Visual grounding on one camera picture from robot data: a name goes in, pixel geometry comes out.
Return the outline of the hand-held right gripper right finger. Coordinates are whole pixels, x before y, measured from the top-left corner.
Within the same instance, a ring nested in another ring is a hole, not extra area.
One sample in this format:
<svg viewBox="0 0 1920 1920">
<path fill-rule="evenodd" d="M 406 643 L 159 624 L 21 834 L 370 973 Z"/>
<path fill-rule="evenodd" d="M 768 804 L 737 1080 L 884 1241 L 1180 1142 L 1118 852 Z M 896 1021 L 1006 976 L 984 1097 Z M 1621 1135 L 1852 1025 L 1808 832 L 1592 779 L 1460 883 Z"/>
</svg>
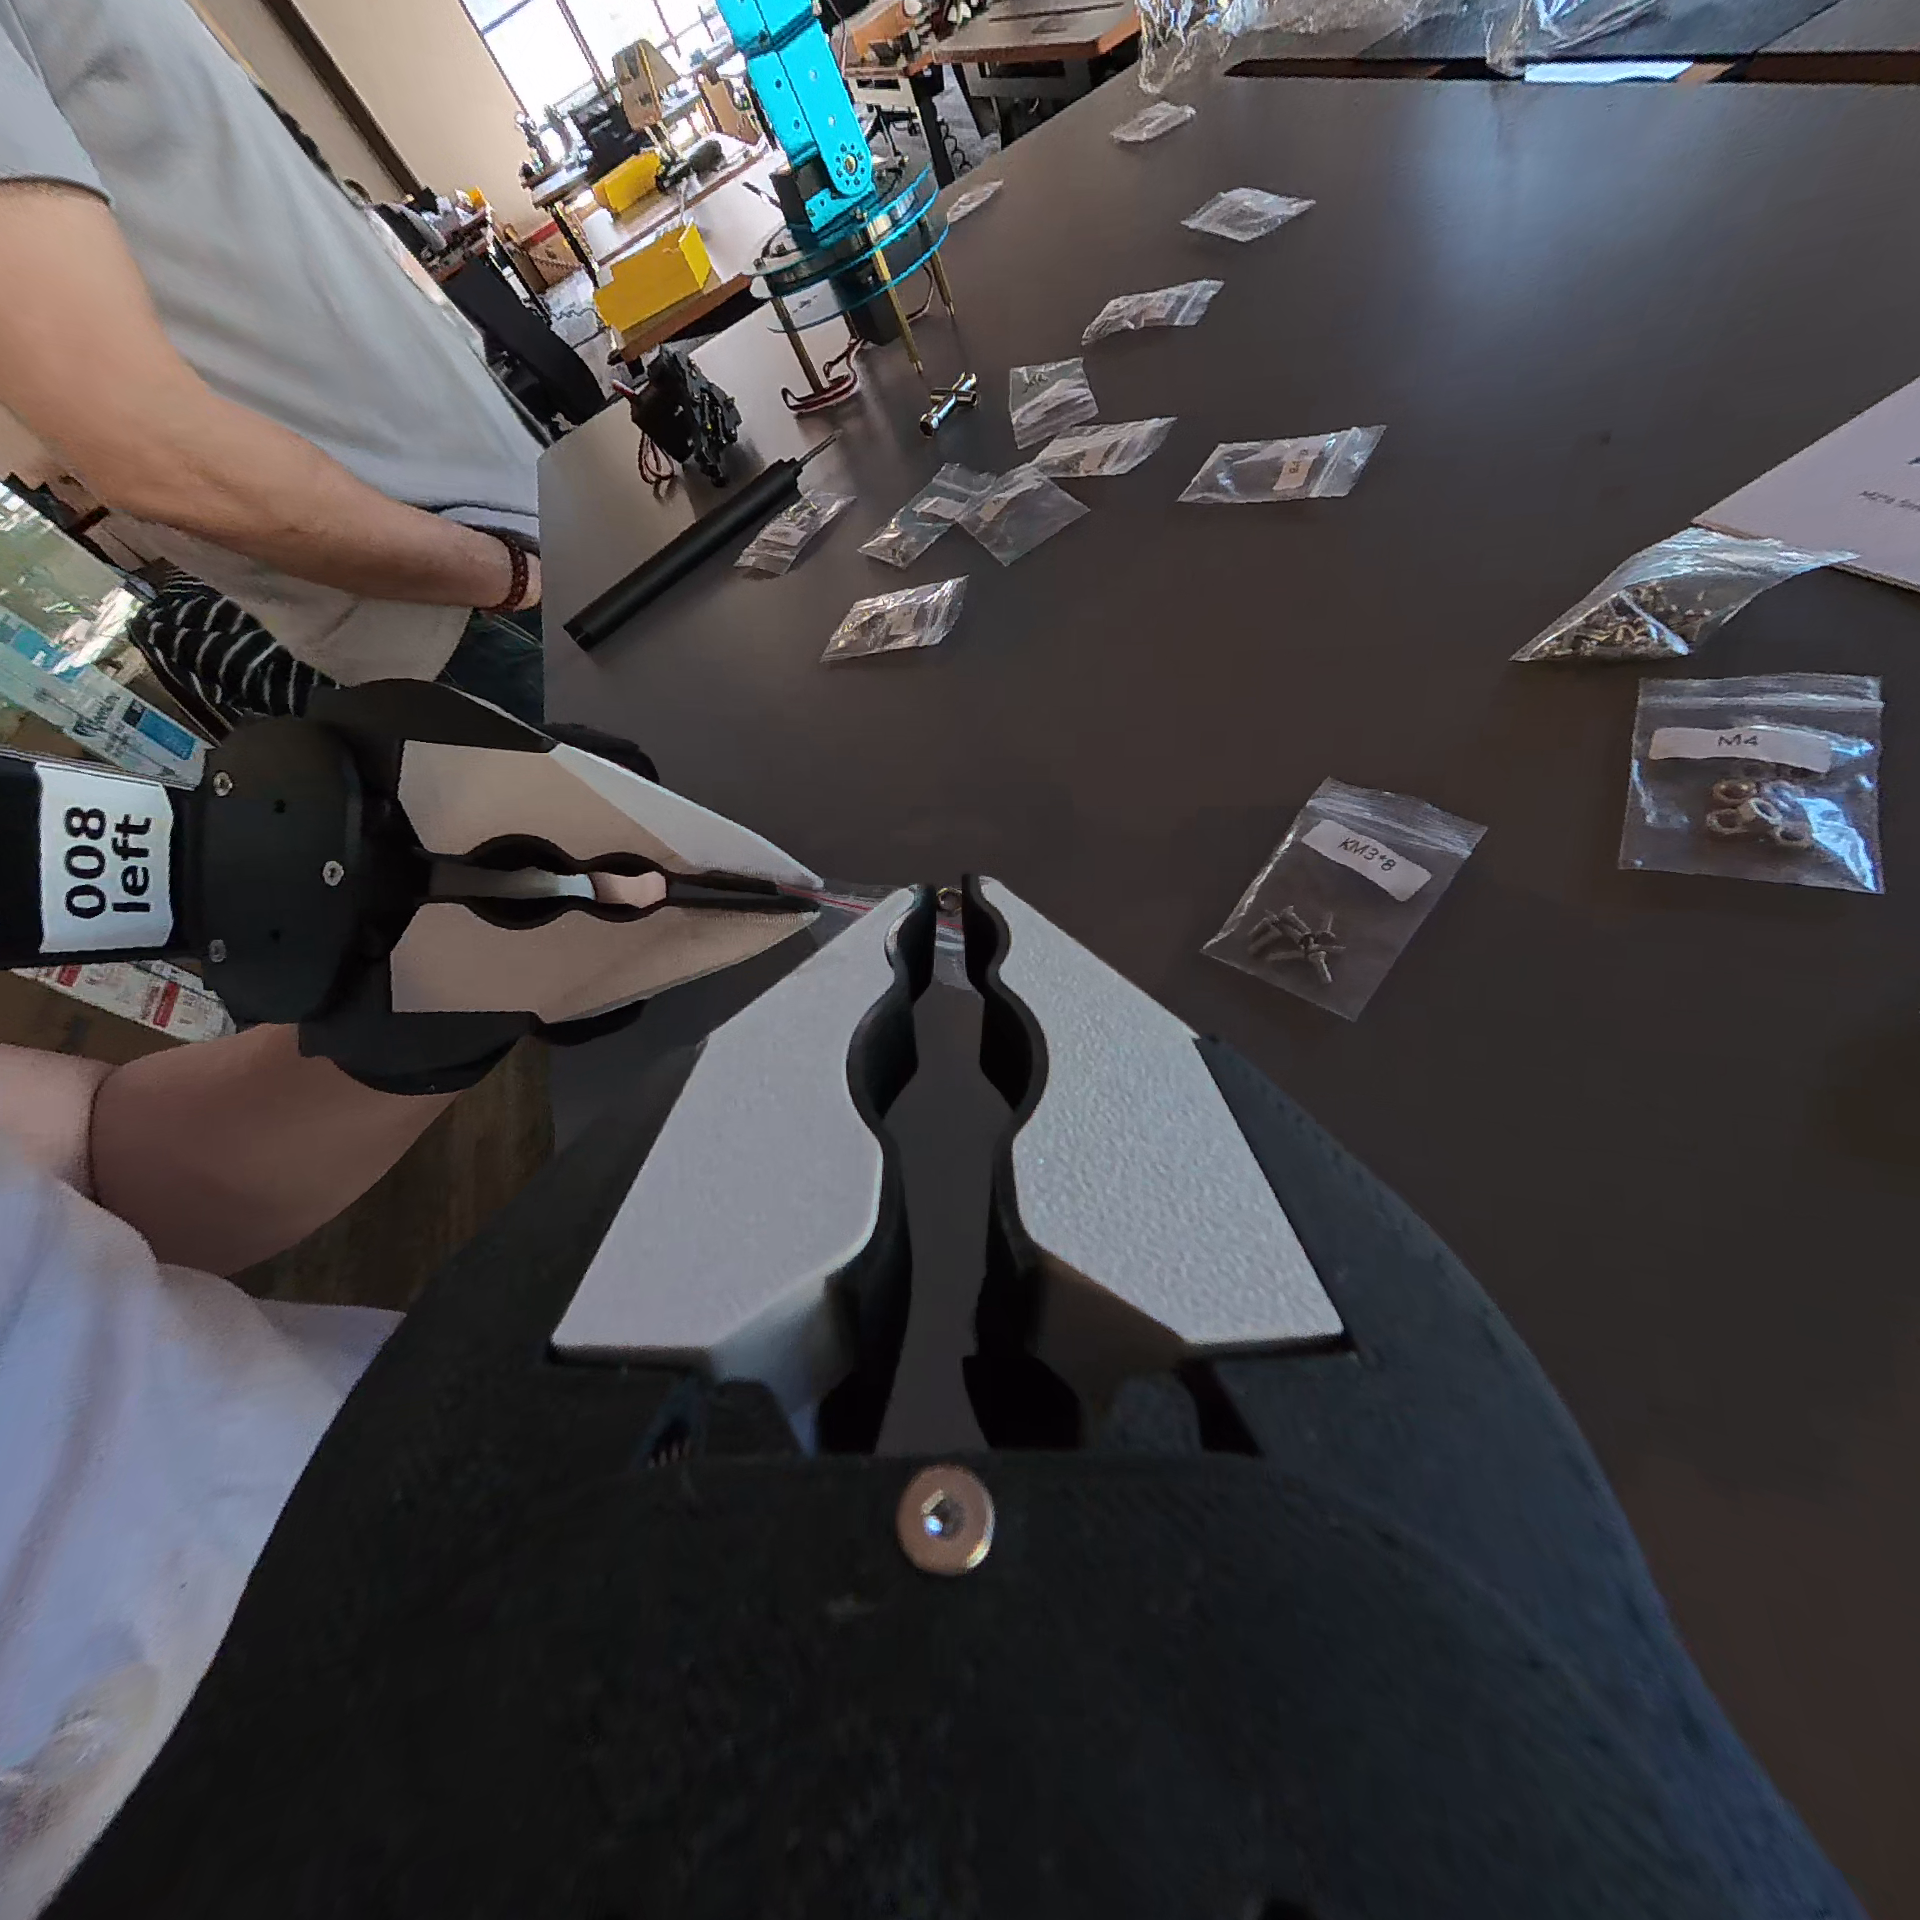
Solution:
<svg viewBox="0 0 1920 1920">
<path fill-rule="evenodd" d="M 997 1405 L 1105 1405 L 1187 1361 L 1338 1347 L 1196 1029 L 996 878 L 963 882 L 961 923 L 1008 1103 L 971 1379 Z"/>
</svg>

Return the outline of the large bright window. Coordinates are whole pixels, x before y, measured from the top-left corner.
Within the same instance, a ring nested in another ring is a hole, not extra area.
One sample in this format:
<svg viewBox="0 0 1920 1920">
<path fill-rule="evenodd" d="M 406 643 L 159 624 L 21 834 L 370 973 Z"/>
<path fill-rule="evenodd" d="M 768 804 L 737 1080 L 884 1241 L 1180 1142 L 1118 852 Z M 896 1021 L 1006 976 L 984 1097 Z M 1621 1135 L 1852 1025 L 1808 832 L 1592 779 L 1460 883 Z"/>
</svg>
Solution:
<svg viewBox="0 0 1920 1920">
<path fill-rule="evenodd" d="M 613 57 L 642 38 L 686 69 L 719 33 L 716 3 L 461 3 L 461 14 L 532 118 L 611 84 Z"/>
</svg>

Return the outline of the small clear zip bag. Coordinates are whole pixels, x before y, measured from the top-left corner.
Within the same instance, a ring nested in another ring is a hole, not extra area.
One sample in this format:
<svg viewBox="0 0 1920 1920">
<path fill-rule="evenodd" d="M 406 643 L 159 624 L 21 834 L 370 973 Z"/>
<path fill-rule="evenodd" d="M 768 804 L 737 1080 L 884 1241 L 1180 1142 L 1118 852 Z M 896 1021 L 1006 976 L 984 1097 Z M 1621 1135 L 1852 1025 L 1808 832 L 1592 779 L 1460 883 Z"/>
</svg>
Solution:
<svg viewBox="0 0 1920 1920">
<path fill-rule="evenodd" d="M 820 908 L 805 936 L 816 949 L 838 939 L 844 930 L 858 923 L 875 905 L 884 903 L 896 888 L 892 883 L 857 883 L 857 882 L 828 882 L 821 890 L 809 893 Z M 948 989 L 968 989 L 971 973 L 963 968 L 963 898 L 959 883 L 934 888 L 934 959 L 929 979 Z"/>
</svg>

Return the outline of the yellow box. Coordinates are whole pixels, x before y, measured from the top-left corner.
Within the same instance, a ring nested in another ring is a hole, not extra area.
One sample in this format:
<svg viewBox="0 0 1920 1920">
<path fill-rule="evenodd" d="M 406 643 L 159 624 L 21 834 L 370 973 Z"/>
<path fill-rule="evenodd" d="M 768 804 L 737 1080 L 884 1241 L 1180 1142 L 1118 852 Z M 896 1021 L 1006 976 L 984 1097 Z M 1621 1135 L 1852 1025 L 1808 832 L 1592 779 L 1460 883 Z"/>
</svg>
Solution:
<svg viewBox="0 0 1920 1920">
<path fill-rule="evenodd" d="M 593 309 L 625 356 L 669 341 L 719 313 L 752 283 L 750 261 L 711 254 L 701 227 L 683 219 L 601 263 Z"/>
</svg>

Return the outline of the dark brown desk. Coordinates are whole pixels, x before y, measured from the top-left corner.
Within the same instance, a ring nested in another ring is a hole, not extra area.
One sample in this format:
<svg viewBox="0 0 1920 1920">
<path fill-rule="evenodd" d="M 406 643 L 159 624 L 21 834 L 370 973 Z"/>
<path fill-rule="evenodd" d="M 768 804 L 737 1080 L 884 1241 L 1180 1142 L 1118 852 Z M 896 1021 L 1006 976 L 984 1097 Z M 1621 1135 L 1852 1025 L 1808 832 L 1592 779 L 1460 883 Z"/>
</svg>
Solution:
<svg viewBox="0 0 1920 1920">
<path fill-rule="evenodd" d="M 1256 1061 L 1497 1299 L 1740 1737 L 1918 1916 L 1918 600 L 1881 898 L 1619 871 L 1635 673 L 1509 655 L 1918 372 L 1918 91 L 1128 84 L 948 243 L 975 419 L 875 356 L 778 583 L 553 704 L 816 871 L 984 871 Z"/>
</svg>

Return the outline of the black robot claw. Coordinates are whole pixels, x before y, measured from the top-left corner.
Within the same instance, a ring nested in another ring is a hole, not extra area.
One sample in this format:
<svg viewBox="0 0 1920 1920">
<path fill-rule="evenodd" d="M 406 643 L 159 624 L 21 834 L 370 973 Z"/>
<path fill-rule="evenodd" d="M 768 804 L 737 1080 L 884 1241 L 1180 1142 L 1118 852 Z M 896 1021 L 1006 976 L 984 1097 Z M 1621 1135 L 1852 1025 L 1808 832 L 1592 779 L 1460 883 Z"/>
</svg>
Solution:
<svg viewBox="0 0 1920 1920">
<path fill-rule="evenodd" d="M 654 492 L 663 492 L 686 467 L 713 488 L 730 483 L 737 404 L 692 364 L 688 352 L 657 349 L 639 367 L 625 405 L 639 435 L 636 467 Z"/>
</svg>

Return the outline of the black screwdriver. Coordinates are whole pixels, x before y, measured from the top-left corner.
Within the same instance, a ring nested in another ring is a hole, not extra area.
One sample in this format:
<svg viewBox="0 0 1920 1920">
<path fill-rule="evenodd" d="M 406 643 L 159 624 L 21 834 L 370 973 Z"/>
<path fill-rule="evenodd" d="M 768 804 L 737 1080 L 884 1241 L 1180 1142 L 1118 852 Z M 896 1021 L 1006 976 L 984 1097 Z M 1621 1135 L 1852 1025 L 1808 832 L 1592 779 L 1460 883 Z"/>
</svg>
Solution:
<svg viewBox="0 0 1920 1920">
<path fill-rule="evenodd" d="M 828 452 L 838 442 L 840 432 L 828 432 L 828 438 L 805 447 L 804 455 L 768 463 L 750 483 L 727 502 L 716 502 L 707 515 L 694 519 L 694 523 L 667 540 L 651 559 L 636 565 L 583 611 L 568 617 L 564 633 L 583 653 L 606 644 L 625 619 L 716 559 L 736 536 L 746 540 L 758 526 L 783 512 L 783 505 L 801 492 L 805 466 Z"/>
</svg>

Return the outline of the printed instruction sheet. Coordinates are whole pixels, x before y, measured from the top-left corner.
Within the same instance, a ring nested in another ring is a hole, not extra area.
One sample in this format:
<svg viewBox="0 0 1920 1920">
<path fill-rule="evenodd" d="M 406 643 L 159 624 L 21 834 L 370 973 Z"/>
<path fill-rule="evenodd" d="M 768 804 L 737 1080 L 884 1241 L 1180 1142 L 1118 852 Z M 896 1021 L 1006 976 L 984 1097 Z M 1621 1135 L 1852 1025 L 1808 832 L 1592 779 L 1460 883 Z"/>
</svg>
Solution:
<svg viewBox="0 0 1920 1920">
<path fill-rule="evenodd" d="M 1710 505 L 1694 523 L 1846 551 L 1846 570 L 1918 592 L 1918 383 Z"/>
</svg>

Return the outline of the another person's forearm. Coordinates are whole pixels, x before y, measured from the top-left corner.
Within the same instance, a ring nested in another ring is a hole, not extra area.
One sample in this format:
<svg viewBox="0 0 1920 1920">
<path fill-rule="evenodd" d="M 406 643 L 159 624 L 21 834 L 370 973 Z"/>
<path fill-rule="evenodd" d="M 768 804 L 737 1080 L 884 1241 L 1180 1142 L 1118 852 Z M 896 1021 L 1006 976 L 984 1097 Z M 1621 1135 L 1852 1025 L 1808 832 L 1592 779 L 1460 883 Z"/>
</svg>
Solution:
<svg viewBox="0 0 1920 1920">
<path fill-rule="evenodd" d="M 311 442 L 213 394 L 162 341 L 124 383 L 51 341 L 2 341 L 2 404 L 108 512 L 205 540 L 326 590 L 519 611 L 540 562 L 394 502 Z"/>
</svg>

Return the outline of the scattered clear screw bags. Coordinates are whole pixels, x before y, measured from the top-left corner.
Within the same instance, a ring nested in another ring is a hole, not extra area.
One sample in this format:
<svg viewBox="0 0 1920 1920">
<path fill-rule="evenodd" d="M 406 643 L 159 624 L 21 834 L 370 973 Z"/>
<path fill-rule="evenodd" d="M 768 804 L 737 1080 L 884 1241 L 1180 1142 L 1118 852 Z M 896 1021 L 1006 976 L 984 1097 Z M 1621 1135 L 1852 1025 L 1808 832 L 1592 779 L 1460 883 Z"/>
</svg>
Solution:
<svg viewBox="0 0 1920 1920">
<path fill-rule="evenodd" d="M 1702 680 L 1798 547 L 1665 532 L 1713 377 L 1680 368 L 1727 243 L 1611 180 L 1576 98 L 1256 88 L 1125 172 L 1060 136 L 981 243 L 990 341 L 1065 349 L 1106 295 L 1218 278 L 1187 330 L 1085 349 L 1145 467 L 1045 476 L 968 533 L 954 636 L 833 655 L 853 574 L 732 644 L 730 790 L 862 876 L 1010 882 L 1196 1025 L 1328 1053 L 1505 1034 L 1625 992 L 1619 878 L 1740 878 L 1766 908 L 1880 893 L 1880 684 Z"/>
</svg>

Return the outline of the black white striped cloth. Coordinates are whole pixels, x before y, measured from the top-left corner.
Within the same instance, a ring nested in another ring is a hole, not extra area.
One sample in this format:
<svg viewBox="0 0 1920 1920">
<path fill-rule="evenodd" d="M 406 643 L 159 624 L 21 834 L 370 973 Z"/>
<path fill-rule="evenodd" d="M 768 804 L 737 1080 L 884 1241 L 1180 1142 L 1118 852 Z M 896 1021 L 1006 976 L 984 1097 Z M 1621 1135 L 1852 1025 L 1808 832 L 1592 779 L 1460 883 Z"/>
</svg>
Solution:
<svg viewBox="0 0 1920 1920">
<path fill-rule="evenodd" d="M 168 578 L 133 614 L 131 640 L 154 680 L 223 732 L 304 716 L 312 695 L 336 688 L 243 605 L 187 574 Z"/>
</svg>

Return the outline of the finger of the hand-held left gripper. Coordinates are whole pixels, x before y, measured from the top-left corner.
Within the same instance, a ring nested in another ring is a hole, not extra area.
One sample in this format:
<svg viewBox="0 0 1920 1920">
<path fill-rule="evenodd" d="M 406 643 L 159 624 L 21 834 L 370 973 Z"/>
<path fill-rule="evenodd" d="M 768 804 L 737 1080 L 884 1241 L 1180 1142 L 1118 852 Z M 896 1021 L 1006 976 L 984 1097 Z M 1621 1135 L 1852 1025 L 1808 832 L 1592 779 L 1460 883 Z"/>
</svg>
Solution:
<svg viewBox="0 0 1920 1920">
<path fill-rule="evenodd" d="M 809 900 L 611 905 L 428 898 L 391 949 L 391 1009 L 588 1021 L 745 964 L 820 918 Z"/>
<path fill-rule="evenodd" d="M 764 834 L 568 745 L 413 740 L 398 804 L 428 898 L 588 898 L 593 876 L 657 876 L 661 900 L 805 900 L 821 878 Z"/>
</svg>

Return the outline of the person's left hand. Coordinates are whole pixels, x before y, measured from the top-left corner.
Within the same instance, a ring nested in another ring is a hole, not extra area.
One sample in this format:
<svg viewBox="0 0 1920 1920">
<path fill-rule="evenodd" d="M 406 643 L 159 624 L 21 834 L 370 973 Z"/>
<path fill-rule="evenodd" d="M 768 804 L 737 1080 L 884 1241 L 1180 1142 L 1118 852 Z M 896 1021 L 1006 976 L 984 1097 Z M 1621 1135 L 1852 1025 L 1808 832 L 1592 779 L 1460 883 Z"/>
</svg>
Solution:
<svg viewBox="0 0 1920 1920">
<path fill-rule="evenodd" d="M 636 740 L 624 736 L 596 730 L 588 723 L 561 723 L 561 721 L 547 721 L 547 736 L 588 758 L 621 764 L 644 782 L 661 782 L 657 764 Z M 596 900 L 606 900 L 606 903 L 625 900 L 625 898 L 633 898 L 636 903 L 657 903 L 663 898 L 663 882 L 657 876 L 596 871 L 593 893 Z M 596 1017 L 547 1025 L 540 1029 L 540 1039 L 549 1042 L 553 1048 L 588 1044 L 642 1021 L 644 1004 L 648 1004 L 644 998 L 636 998 L 630 1004 L 618 1004 Z"/>
</svg>

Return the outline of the large clear plastic bag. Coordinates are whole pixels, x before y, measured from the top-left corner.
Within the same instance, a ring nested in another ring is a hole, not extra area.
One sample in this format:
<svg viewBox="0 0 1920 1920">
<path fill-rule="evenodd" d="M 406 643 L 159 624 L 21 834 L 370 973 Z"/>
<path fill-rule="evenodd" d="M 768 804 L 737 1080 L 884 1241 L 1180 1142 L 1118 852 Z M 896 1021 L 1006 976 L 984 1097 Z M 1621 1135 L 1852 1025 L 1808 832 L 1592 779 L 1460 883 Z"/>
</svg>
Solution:
<svg viewBox="0 0 1920 1920">
<path fill-rule="evenodd" d="M 1482 57 L 1502 78 L 1568 59 L 1572 50 L 1638 26 L 1662 3 L 1497 3 L 1484 19 Z"/>
<path fill-rule="evenodd" d="M 1242 52 L 1360 52 L 1460 10 L 1473 3 L 1139 3 L 1139 88 L 1156 98 Z"/>
</svg>

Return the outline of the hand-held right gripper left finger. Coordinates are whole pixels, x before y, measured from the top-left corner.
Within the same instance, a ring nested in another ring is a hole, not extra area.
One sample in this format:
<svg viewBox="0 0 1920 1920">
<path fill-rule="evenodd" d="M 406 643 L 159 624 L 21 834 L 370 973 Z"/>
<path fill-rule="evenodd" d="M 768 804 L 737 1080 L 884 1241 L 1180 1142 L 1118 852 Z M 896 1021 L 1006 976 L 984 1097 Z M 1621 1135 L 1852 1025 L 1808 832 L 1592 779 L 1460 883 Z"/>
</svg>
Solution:
<svg viewBox="0 0 1920 1920">
<path fill-rule="evenodd" d="M 553 1351 L 758 1383 L 820 1449 L 871 1449 L 907 1320 L 887 1114 L 918 1069 L 937 900 L 887 893 L 701 1042 Z"/>
</svg>

